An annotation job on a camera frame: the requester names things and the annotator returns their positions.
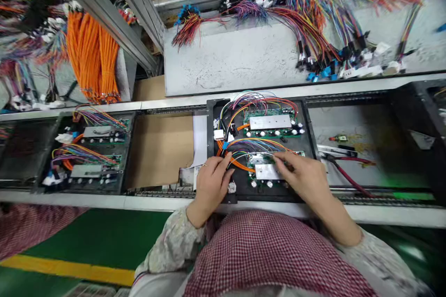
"bundle of orange wires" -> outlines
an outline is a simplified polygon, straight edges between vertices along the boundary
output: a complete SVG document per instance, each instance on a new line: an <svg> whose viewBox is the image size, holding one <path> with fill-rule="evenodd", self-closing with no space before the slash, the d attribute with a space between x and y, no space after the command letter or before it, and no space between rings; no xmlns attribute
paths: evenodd
<svg viewBox="0 0 446 297"><path fill-rule="evenodd" d="M90 103L121 101L115 78L119 46L100 24L86 13L68 14L67 50L79 87Z"/></svg>

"person's right hand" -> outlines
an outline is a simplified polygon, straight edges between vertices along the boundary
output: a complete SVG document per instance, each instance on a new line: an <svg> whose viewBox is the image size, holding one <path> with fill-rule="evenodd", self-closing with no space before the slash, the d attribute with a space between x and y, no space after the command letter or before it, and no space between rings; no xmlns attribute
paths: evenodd
<svg viewBox="0 0 446 297"><path fill-rule="evenodd" d="M286 182L311 207L333 198L322 162L292 152L274 153L274 161Z"/></svg>

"gray work surface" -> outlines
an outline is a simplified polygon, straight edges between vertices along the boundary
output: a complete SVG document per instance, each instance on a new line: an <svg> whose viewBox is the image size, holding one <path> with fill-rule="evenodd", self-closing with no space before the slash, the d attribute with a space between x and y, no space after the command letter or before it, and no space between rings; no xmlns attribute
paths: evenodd
<svg viewBox="0 0 446 297"><path fill-rule="evenodd" d="M406 51L417 52L405 58L408 73L446 69L446 33L435 29L444 24L446 0L423 0ZM385 42L391 48L380 57L387 64L395 57L406 17L411 6L402 6L391 13L379 8L354 7L362 30L369 31L368 40ZM192 45L180 49L171 41L177 27L167 30L164 37L166 96L215 93L229 90L258 89L306 83L307 72L299 72L296 38L275 19L268 25L223 18L224 25L204 22ZM328 23L324 34L329 42L340 47L333 26Z"/></svg>

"metal rail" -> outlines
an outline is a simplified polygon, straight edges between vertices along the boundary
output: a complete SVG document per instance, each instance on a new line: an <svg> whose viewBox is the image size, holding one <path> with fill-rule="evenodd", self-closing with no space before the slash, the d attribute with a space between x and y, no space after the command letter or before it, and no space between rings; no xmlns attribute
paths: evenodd
<svg viewBox="0 0 446 297"><path fill-rule="evenodd" d="M123 195L29 194L24 192L0 191L0 201L171 212L185 207L192 199ZM345 208L352 219L358 223L446 228L445 209L367 205L345 205ZM220 213L230 213L244 209L267 210L300 219L313 217L313 213L306 204L296 203L240 201L237 204L221 204L217 211Z"/></svg>

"red checkered apron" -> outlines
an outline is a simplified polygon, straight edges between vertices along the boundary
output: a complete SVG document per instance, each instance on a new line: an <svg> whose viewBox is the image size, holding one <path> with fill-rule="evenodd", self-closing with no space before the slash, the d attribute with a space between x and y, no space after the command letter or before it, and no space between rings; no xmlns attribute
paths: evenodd
<svg viewBox="0 0 446 297"><path fill-rule="evenodd" d="M81 207L13 204L0 215L0 261L55 235L87 211Z"/></svg>
<svg viewBox="0 0 446 297"><path fill-rule="evenodd" d="M262 285L324 296L376 296L318 232L289 216L257 210L222 221L198 255L184 296L219 296Z"/></svg>

